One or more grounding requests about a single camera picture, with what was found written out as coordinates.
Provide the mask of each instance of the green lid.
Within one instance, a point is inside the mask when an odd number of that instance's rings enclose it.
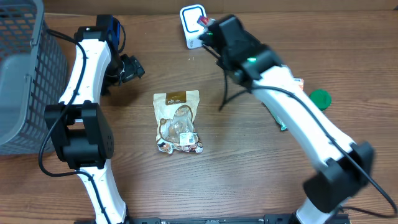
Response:
[[[313,91],[310,95],[310,99],[322,111],[331,105],[331,96],[326,90]]]

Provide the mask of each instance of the wood grain surface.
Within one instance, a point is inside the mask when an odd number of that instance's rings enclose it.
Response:
[[[45,12],[78,15],[178,14],[201,4],[207,13],[393,10],[397,0],[44,0]]]
[[[330,120],[376,149],[373,177],[398,201],[398,13],[291,12],[238,14],[246,29],[276,50],[304,90],[330,92]],[[218,112],[223,76],[203,49],[187,50],[178,15],[119,16],[125,53],[146,74],[101,98],[113,129],[113,174],[134,217],[189,218],[291,213],[303,203],[302,183],[315,172],[288,131],[251,95]],[[73,35],[95,17],[46,17]],[[70,66],[75,47],[60,40]],[[195,126],[202,154],[161,153],[155,145],[154,93],[199,90]],[[230,83],[230,94],[241,90]],[[55,153],[45,166],[67,171]],[[0,157],[0,223],[73,223],[94,218],[78,177],[47,177],[36,155]],[[371,186],[348,205],[391,213]],[[397,223],[350,212],[352,223]]]

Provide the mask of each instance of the snack bag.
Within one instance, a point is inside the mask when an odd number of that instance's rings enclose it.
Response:
[[[157,122],[156,144],[160,151],[201,153],[203,146],[193,126],[199,104],[199,91],[154,94]]]

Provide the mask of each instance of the plastic basket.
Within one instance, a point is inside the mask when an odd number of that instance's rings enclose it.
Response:
[[[41,0],[0,0],[0,155],[38,153],[44,108],[65,88],[67,60],[46,29]]]

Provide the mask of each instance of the black cable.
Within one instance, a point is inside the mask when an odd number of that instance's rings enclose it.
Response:
[[[278,88],[278,87],[274,87],[274,86],[259,86],[259,87],[254,87],[248,90],[243,90],[238,92],[237,94],[233,95],[232,97],[228,98],[227,100],[224,100],[223,103],[221,104],[219,110],[221,111],[224,107],[224,105],[226,105],[227,103],[229,103],[231,100],[237,98],[238,96],[244,94],[244,93],[251,93],[253,90],[274,90],[274,91],[279,91],[281,93],[285,93],[287,96],[295,99],[298,103],[300,103],[304,109],[310,114],[310,116],[312,117],[312,119],[318,124],[318,126],[322,129],[322,131],[325,133],[325,136],[331,141],[331,143],[337,148],[337,150],[339,150],[342,155],[344,155],[349,161],[350,163],[352,163],[352,165],[355,166],[355,168],[357,170],[359,170],[360,173],[362,173],[362,175],[365,176],[365,178],[368,179],[368,181],[376,188],[376,190],[388,201],[388,203],[391,205],[392,209],[394,210],[394,214],[393,215],[383,215],[383,214],[379,214],[376,212],[371,212],[368,210],[364,210],[361,208],[355,208],[355,207],[341,207],[341,209],[350,209],[350,210],[355,210],[358,212],[362,212],[362,213],[366,213],[368,215],[372,215],[375,217],[379,217],[379,218],[397,218],[398,217],[398,209],[397,209],[397,205],[394,203],[394,201],[390,198],[390,196],[383,190],[383,188],[380,187],[379,184],[376,183],[376,181],[374,181],[372,179],[372,177],[370,177],[369,174],[367,174],[365,172],[365,170],[362,169],[362,167],[360,165],[358,165],[353,158],[351,158],[351,156],[349,156],[349,154],[344,151],[344,149],[342,149],[340,147],[340,145],[336,142],[336,140],[329,134],[329,132],[325,129],[325,127],[323,127],[323,125],[321,124],[321,122],[318,120],[318,118],[312,113],[311,109],[298,97],[296,96],[294,93],[287,91],[285,89],[282,88]]]
[[[122,24],[120,24],[120,27],[122,27],[123,30],[123,44],[120,47],[120,49],[118,50],[118,53],[120,54],[121,52],[123,52],[124,50],[124,45],[126,44],[126,31],[124,30],[124,26]]]
[[[225,101],[227,101],[226,97],[228,95],[228,80],[227,80],[227,74],[226,74],[226,70],[224,71],[224,97],[223,97],[223,103]]]
[[[54,124],[49,129],[49,132],[44,137],[44,141],[43,141],[43,143],[41,145],[41,148],[40,148],[40,151],[39,151],[39,167],[40,167],[40,170],[42,170],[42,172],[44,174],[46,174],[46,175],[48,175],[50,177],[65,177],[65,176],[75,175],[75,174],[85,175],[88,178],[88,180],[91,182],[91,184],[93,185],[93,189],[94,189],[94,192],[95,192],[99,207],[101,209],[101,212],[104,214],[105,219],[108,222],[108,224],[111,224],[111,220],[109,219],[108,214],[106,213],[105,208],[104,208],[104,206],[102,204],[102,201],[100,199],[100,193],[98,192],[97,186],[96,186],[96,184],[94,182],[94,179],[93,179],[93,177],[91,175],[89,175],[86,172],[80,171],[80,170],[76,170],[76,171],[73,171],[73,172],[65,172],[65,173],[60,173],[60,174],[54,174],[54,173],[51,173],[51,172],[49,172],[48,170],[46,170],[44,168],[44,165],[43,165],[44,148],[45,148],[47,142],[50,140],[51,133],[54,131],[55,126],[60,122],[61,119],[63,119],[65,117],[65,114],[68,111],[70,105],[72,105],[73,101],[75,101],[75,98],[78,95],[78,90],[79,90],[79,87],[81,85],[81,81],[83,80],[84,72],[85,72],[85,69],[86,69],[86,60],[87,60],[85,50],[79,44],[79,42],[77,42],[75,39],[73,39],[73,38],[71,38],[71,37],[69,37],[69,36],[67,36],[67,35],[65,35],[63,33],[60,33],[60,32],[57,32],[57,31],[51,30],[51,29],[47,29],[47,33],[49,35],[54,36],[54,37],[58,37],[60,39],[63,39],[63,40],[66,40],[66,41],[69,41],[71,43],[76,44],[79,47],[79,49],[81,50],[82,54],[83,54],[83,65],[81,67],[81,73],[80,73],[79,79],[77,81],[76,88],[73,91],[73,94],[72,94],[72,97],[70,98],[70,101],[64,107],[64,109],[61,111],[60,116],[55,120]]]
[[[215,54],[212,50],[210,50],[206,45],[202,45],[202,47],[209,52],[212,56],[214,56],[215,58],[217,58],[218,60],[221,58],[220,56],[218,56],[217,54]]]

